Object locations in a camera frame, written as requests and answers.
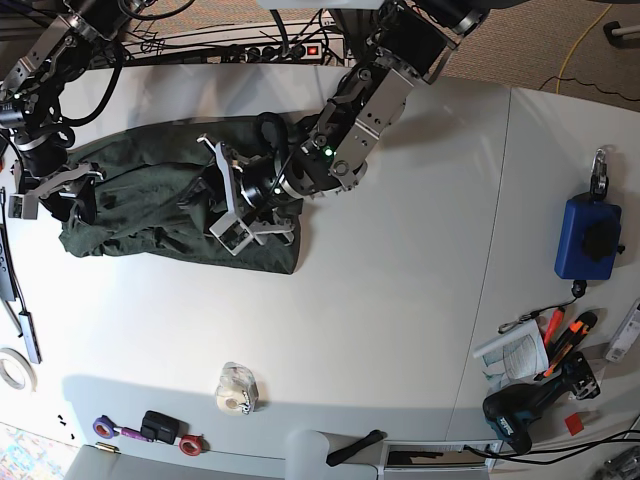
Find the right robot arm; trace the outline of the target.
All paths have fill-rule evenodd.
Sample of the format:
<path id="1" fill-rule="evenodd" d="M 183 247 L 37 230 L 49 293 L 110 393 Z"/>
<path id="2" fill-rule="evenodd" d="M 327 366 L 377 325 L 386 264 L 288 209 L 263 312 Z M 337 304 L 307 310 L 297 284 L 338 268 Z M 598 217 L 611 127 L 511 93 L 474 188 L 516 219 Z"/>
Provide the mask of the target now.
<path id="1" fill-rule="evenodd" d="M 159 21 L 189 7 L 148 14 L 148 1 L 68 1 L 31 50 L 20 58 L 1 84 L 1 136 L 14 151 L 16 192 L 3 201 L 14 218 L 36 219 L 44 206 L 56 219 L 96 220 L 95 184 L 104 172 L 92 163 L 70 167 L 68 152 L 75 131 L 105 110 L 124 67 L 125 50 L 118 36 L 131 20 Z M 92 60 L 111 52 L 113 71 L 95 109 L 69 118 L 59 101 L 67 84 L 77 80 Z"/>

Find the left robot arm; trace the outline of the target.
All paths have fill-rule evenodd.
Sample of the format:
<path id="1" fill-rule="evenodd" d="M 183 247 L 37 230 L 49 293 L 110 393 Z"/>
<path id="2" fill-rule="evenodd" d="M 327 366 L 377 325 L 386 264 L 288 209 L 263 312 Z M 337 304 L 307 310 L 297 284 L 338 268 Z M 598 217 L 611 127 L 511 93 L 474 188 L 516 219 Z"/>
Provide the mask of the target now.
<path id="1" fill-rule="evenodd" d="M 291 137 L 284 119 L 265 112 L 255 134 L 273 126 L 274 140 L 251 158 L 207 135 L 198 139 L 209 164 L 181 193 L 180 208 L 199 214 L 207 234 L 231 255 L 278 235 L 295 239 L 284 208 L 325 192 L 350 191 L 366 173 L 366 158 L 383 131 L 402 114 L 421 82 L 433 83 L 462 39 L 502 1 L 385 1 L 366 48 L 316 115 L 299 121 Z"/>

